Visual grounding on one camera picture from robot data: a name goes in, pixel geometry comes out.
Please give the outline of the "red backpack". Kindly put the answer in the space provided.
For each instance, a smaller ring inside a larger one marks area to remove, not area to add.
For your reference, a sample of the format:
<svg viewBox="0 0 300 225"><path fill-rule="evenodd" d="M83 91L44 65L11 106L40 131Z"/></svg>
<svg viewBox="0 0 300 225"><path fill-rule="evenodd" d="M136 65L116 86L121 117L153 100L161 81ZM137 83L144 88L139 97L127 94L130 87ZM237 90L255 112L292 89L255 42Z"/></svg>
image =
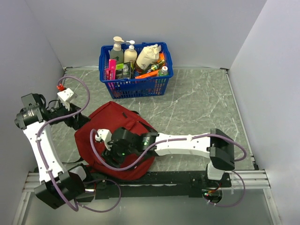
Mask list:
<svg viewBox="0 0 300 225"><path fill-rule="evenodd" d="M142 158L134 167L125 171L114 171L105 167L94 154L90 145L90 131L92 129L108 129L114 132L118 128L126 128L134 134L144 134L155 131L146 120L129 109L110 101L90 116L90 122L77 130L74 134L77 149L81 158L86 161L92 172L104 173L120 180L137 180L144 176L154 161L154 157Z"/></svg>

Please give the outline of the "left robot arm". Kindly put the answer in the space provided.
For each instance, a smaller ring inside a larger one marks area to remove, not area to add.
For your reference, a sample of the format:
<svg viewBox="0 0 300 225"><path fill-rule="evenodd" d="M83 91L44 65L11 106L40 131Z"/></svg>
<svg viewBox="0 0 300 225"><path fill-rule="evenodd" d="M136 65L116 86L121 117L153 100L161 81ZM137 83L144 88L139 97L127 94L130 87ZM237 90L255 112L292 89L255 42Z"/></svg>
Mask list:
<svg viewBox="0 0 300 225"><path fill-rule="evenodd" d="M36 197L53 209L67 204L78 211L77 202L71 201L91 186L93 177L81 160L69 170L63 165L52 141L51 125L65 122L69 127L79 129L82 123L78 120L88 122L89 118L82 116L80 108L74 104L70 109L63 104L47 109L46 99L41 94L30 93L21 100L23 108L17 114L15 124L30 142L37 162L40 184L34 188Z"/></svg>

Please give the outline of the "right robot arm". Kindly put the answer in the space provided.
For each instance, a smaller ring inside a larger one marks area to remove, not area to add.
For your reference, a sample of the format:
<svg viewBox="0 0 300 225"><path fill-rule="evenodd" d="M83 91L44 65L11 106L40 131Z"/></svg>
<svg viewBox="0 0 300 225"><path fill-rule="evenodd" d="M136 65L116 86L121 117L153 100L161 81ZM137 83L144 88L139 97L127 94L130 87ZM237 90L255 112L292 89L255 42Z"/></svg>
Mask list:
<svg viewBox="0 0 300 225"><path fill-rule="evenodd" d="M103 142L105 150L101 155L113 169L122 168L122 163L131 155L136 156L131 166L139 165L150 157L166 155L192 155L208 158L205 183L216 186L225 171L235 169L233 140L220 129L199 136L167 135L158 132L134 134L124 127L113 133L108 129L99 129L95 134L97 142Z"/></svg>

